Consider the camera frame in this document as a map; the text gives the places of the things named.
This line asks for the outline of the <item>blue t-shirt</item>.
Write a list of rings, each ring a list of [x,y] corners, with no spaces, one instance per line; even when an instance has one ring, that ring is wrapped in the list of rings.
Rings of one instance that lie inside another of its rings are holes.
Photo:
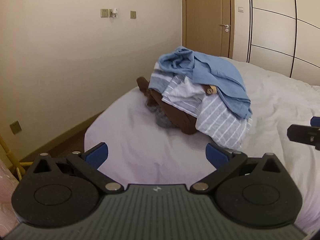
[[[239,119],[252,116],[251,101],[236,67],[229,61],[180,46],[158,59],[162,71],[185,75],[198,85],[217,88],[222,101]]]

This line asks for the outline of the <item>striped light blue shirt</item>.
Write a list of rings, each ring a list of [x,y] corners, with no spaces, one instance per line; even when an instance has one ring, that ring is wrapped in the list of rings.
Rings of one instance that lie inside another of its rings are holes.
[[[252,119],[238,119],[217,93],[206,95],[201,85],[185,75],[164,72],[155,63],[149,88],[159,92],[162,102],[196,118],[195,128],[219,146],[239,150]]]

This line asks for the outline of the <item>white bed duvet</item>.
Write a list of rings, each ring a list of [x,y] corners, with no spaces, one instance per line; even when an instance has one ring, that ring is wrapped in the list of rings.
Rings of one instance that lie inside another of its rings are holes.
[[[296,225],[305,233],[319,229],[319,151],[291,142],[292,124],[308,125],[319,116],[319,87],[234,61],[251,100],[252,124],[241,150],[250,157],[267,152],[277,155],[298,186],[303,206]],[[184,184],[191,186],[212,173],[205,156],[210,138],[165,129],[134,88],[112,103],[88,128],[84,148],[100,142],[108,146],[108,159],[100,171],[123,185]]]

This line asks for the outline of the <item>brown garment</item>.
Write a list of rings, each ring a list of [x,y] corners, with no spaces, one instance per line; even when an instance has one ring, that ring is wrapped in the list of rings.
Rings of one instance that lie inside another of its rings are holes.
[[[144,77],[139,77],[137,80],[139,90],[146,97],[146,104],[149,106],[161,107],[163,112],[169,118],[169,120],[184,134],[195,134],[197,129],[195,128],[196,118],[182,110],[175,108],[162,101],[162,95],[154,89],[149,89],[149,82]]]

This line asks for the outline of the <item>grey knit garment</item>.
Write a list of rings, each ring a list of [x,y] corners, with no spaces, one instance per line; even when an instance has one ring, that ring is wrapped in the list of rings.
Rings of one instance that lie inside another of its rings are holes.
[[[155,115],[155,122],[162,128],[176,128],[176,126],[169,120],[159,105],[149,106],[146,104],[147,109]]]

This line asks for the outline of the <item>yellow metal rack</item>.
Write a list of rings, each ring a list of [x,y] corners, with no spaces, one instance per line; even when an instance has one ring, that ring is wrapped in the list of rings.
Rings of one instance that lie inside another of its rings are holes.
[[[0,143],[1,143],[1,147],[3,148],[7,158],[12,163],[12,165],[13,165],[13,167],[15,169],[19,181],[21,181],[23,175],[25,175],[25,173],[26,173],[25,167],[31,166],[33,164],[33,162],[32,161],[30,161],[30,162],[19,162],[18,158],[16,157],[14,152],[7,146],[6,142],[3,140],[1,135],[0,135]]]

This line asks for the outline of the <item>white wardrobe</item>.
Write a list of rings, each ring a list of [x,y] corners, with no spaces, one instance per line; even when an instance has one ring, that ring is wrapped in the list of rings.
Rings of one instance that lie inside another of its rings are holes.
[[[319,0],[249,0],[247,62],[319,85]]]

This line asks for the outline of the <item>wooden door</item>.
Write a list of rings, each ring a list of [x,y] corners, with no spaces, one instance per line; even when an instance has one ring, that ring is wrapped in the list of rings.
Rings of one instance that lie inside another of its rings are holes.
[[[234,0],[182,0],[182,46],[233,57]],[[220,24],[228,24],[229,32]]]

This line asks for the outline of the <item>low wall socket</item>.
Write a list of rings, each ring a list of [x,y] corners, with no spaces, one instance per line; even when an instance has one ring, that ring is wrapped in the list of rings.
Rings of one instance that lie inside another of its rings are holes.
[[[17,133],[20,133],[22,131],[19,121],[15,121],[12,124],[10,124],[10,129],[13,135],[16,135]]]

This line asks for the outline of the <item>wall socket plate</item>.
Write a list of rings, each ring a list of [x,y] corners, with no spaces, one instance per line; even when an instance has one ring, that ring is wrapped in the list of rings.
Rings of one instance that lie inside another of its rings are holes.
[[[100,9],[100,17],[108,18],[108,9]]]

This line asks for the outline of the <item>wall socket with plug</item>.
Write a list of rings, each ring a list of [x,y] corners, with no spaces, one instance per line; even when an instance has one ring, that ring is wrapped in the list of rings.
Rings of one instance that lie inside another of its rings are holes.
[[[108,16],[110,18],[117,18],[118,16],[118,9],[117,8],[112,8],[108,10]]]

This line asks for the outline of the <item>wall switch plate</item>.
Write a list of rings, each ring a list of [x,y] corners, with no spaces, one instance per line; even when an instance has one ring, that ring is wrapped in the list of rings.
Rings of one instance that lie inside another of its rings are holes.
[[[136,17],[137,17],[136,11],[130,11],[130,18],[136,19]]]

